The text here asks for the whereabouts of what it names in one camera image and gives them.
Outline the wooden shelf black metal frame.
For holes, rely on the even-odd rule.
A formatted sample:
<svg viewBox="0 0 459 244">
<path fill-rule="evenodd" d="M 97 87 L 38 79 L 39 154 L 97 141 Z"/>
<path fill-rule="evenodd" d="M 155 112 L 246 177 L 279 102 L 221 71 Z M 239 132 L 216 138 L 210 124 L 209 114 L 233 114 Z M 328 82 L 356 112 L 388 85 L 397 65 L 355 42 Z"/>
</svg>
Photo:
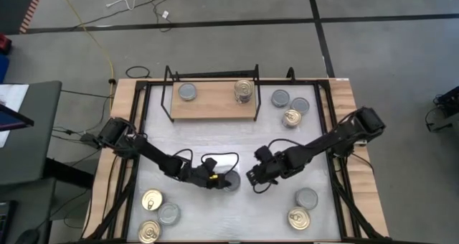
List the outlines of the wooden shelf black metal frame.
<svg viewBox="0 0 459 244">
<path fill-rule="evenodd" d="M 236 100 L 237 82 L 246 80 L 252 95 L 246 103 Z M 196 98 L 184 100 L 179 88 L 187 83 L 196 88 Z M 170 121 L 193 119 L 252 119 L 261 107 L 260 73 L 256 65 L 251 70 L 201 72 L 180 75 L 166 66 L 162 82 L 161 107 Z"/>
</svg>

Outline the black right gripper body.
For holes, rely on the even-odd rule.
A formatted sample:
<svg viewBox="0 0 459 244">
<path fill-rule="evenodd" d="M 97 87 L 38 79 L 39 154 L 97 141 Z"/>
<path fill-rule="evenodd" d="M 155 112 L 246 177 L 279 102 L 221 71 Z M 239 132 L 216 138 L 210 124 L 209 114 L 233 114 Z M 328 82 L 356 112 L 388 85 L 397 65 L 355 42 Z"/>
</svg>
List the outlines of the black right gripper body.
<svg viewBox="0 0 459 244">
<path fill-rule="evenodd" d="M 256 180 L 258 184 L 273 183 L 278 177 L 287 179 L 290 177 L 289 160 L 285 155 L 278 156 L 256 156 L 260 162 L 256 169 Z"/>
</svg>

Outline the silver lid green label can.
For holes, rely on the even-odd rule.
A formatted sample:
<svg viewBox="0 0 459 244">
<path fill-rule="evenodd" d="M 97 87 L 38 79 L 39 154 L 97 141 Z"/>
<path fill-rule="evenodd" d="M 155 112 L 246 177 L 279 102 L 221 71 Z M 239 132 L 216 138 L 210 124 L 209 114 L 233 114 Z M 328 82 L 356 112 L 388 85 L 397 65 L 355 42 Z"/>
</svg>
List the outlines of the silver lid green label can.
<svg viewBox="0 0 459 244">
<path fill-rule="evenodd" d="M 230 186 L 224 188 L 224 190 L 227 192 L 236 191 L 240 187 L 240 175 L 234 170 L 225 173 L 225 180 L 230 183 Z"/>
<path fill-rule="evenodd" d="M 192 101 L 197 97 L 197 88 L 192 83 L 184 83 L 179 86 L 179 97 L 184 101 Z"/>
<path fill-rule="evenodd" d="M 286 90 L 277 89 L 271 95 L 271 103 L 277 107 L 282 108 L 289 104 L 290 102 L 290 95 Z"/>
<path fill-rule="evenodd" d="M 309 111 L 310 103 L 305 98 L 297 97 L 291 101 L 290 108 L 304 115 Z"/>
<path fill-rule="evenodd" d="M 158 209 L 158 221 L 162 225 L 174 225 L 181 217 L 181 210 L 179 206 L 172 202 L 164 203 Z"/>
<path fill-rule="evenodd" d="M 295 202 L 307 210 L 312 210 L 318 205 L 318 195 L 314 189 L 304 187 L 295 193 Z"/>
</svg>

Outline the white paper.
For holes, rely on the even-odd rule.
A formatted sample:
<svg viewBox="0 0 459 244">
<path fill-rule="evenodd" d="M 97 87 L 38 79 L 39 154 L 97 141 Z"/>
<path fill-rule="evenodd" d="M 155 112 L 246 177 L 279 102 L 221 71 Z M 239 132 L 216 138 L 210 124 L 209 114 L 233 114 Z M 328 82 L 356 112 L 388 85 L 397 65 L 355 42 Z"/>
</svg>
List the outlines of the white paper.
<svg viewBox="0 0 459 244">
<path fill-rule="evenodd" d="M 0 84 L 0 104 L 18 112 L 27 94 L 29 85 Z M 6 144 L 10 130 L 0 131 L 0 149 Z"/>
</svg>

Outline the black metal table frame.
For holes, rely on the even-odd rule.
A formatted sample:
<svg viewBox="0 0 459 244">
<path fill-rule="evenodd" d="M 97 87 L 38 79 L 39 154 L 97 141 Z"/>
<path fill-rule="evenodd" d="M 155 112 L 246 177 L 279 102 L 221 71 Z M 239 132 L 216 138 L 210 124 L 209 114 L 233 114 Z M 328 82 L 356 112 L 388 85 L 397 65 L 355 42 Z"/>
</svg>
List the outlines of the black metal table frame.
<svg viewBox="0 0 459 244">
<path fill-rule="evenodd" d="M 330 132 L 340 121 L 333 117 L 331 93 L 325 80 L 297 80 L 289 73 L 284 80 L 260 79 L 261 107 L 257 119 L 193 119 L 170 121 L 161 107 L 161 80 L 137 80 L 129 119 L 138 133 L 166 154 L 178 154 L 192 160 L 197 167 L 207 158 L 213 158 L 216 173 L 236 171 L 240 187 L 233 192 L 224 189 L 206 189 L 179 182 L 166 176 L 157 164 L 144 156 L 123 159 L 132 163 L 131 175 L 117 186 L 113 206 L 98 226 L 85 236 L 86 243 L 109 243 L 110 225 L 121 207 L 126 210 L 120 241 L 139 243 L 138 229 L 142 222 L 154 220 L 161 226 L 161 235 L 154 244 L 162 242 L 208 240 L 246 242 L 250 240 L 342 240 L 347 241 L 341 205 L 346 204 L 354 226 L 365 232 L 368 243 L 384 242 L 364 218 L 348 193 L 348 184 L 339 180 L 334 158 L 339 156 L 329 149 L 315 157 L 303 171 L 287 179 L 278 177 L 277 184 L 252 186 L 246 172 L 258 164 L 255 151 L 270 145 L 275 153 L 294 143 L 308 144 Z M 290 95 L 287 106 L 277 108 L 271 95 L 277 89 Z M 282 117 L 294 98 L 302 97 L 310 103 L 295 128 L 286 128 Z M 295 193 L 304 187 L 314 189 L 318 205 L 307 210 L 311 223 L 305 230 L 296 230 L 288 222 L 288 212 L 300 207 Z M 181 210 L 180 220 L 174 225 L 158 221 L 158 209 L 145 210 L 141 205 L 143 193 L 157 189 L 163 203 L 172 202 Z"/>
</svg>

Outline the red object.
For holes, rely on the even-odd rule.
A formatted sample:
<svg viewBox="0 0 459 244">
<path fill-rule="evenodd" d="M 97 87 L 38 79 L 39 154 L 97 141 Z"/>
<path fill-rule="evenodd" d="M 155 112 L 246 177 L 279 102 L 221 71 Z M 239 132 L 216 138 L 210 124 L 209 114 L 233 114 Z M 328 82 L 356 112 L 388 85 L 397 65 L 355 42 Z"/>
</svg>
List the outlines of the red object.
<svg viewBox="0 0 459 244">
<path fill-rule="evenodd" d="M 11 40 L 4 34 L 0 34 L 0 54 L 8 55 L 11 50 Z"/>
</svg>

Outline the blue object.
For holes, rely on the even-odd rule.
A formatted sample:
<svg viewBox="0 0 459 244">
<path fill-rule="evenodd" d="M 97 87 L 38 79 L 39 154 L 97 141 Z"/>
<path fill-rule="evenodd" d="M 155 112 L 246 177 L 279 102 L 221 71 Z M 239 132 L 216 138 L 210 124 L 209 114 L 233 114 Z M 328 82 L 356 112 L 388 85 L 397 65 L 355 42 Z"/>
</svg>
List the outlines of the blue object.
<svg viewBox="0 0 459 244">
<path fill-rule="evenodd" d="M 3 54 L 0 54 L 0 84 L 4 82 L 8 68 L 9 58 Z"/>
</svg>

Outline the grey desk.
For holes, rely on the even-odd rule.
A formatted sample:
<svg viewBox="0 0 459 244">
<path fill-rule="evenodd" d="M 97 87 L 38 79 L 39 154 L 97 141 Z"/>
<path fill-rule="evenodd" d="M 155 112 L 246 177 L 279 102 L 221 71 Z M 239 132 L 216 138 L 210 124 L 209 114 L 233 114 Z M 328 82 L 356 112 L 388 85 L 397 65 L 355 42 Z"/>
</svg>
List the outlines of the grey desk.
<svg viewBox="0 0 459 244">
<path fill-rule="evenodd" d="M 19 113 L 34 125 L 11 131 L 0 148 L 0 185 L 42 178 L 61 89 L 60 81 L 29 86 Z"/>
</svg>

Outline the dark mat striped edge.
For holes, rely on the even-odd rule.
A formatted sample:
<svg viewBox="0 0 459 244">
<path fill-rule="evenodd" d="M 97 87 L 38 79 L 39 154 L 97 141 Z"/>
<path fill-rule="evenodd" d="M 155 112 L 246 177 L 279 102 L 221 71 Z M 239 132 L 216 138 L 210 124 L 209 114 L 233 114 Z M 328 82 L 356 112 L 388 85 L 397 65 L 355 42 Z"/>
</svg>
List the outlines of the dark mat striped edge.
<svg viewBox="0 0 459 244">
<path fill-rule="evenodd" d="M 25 34 L 40 0 L 0 0 L 0 33 Z"/>
</svg>

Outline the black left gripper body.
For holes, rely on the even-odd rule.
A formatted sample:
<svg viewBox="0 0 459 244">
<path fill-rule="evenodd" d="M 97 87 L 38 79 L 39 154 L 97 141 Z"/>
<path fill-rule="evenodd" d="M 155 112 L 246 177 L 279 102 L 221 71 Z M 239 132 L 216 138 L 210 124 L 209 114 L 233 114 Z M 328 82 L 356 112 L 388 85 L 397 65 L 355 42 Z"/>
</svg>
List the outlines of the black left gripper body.
<svg viewBox="0 0 459 244">
<path fill-rule="evenodd" d="M 185 167 L 181 170 L 181 181 L 207 189 L 217 186 L 214 172 L 204 166 L 198 166 L 197 168 Z"/>
</svg>

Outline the dark desk monitor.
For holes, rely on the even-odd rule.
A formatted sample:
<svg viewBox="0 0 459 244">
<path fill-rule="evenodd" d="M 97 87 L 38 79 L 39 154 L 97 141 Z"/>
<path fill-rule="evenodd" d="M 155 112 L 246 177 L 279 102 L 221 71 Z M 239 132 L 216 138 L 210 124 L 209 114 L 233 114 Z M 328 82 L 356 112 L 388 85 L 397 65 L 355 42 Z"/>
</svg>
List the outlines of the dark desk monitor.
<svg viewBox="0 0 459 244">
<path fill-rule="evenodd" d="M 32 127 L 34 121 L 0 104 L 0 132 Z"/>
</svg>

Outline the dark keyboard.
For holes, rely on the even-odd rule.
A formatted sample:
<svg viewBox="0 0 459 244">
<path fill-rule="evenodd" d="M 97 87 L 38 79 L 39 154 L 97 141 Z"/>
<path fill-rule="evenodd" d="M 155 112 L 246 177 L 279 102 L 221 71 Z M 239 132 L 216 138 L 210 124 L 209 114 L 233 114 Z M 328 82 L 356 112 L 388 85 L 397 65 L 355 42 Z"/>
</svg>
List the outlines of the dark keyboard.
<svg viewBox="0 0 459 244">
<path fill-rule="evenodd" d="M 17 201 L 0 201 L 0 244 L 6 244 L 9 227 L 14 217 Z"/>
</svg>

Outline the black desk base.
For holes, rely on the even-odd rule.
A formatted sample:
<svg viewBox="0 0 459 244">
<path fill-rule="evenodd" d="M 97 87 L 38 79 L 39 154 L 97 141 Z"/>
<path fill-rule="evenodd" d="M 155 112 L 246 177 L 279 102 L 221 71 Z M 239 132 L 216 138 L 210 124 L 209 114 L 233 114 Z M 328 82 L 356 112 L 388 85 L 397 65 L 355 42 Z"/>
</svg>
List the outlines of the black desk base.
<svg viewBox="0 0 459 244">
<path fill-rule="evenodd" d="M 55 178 L 58 181 L 86 189 L 93 188 L 94 176 L 91 173 L 76 169 L 50 158 L 46 158 L 45 160 L 43 177 Z"/>
</svg>

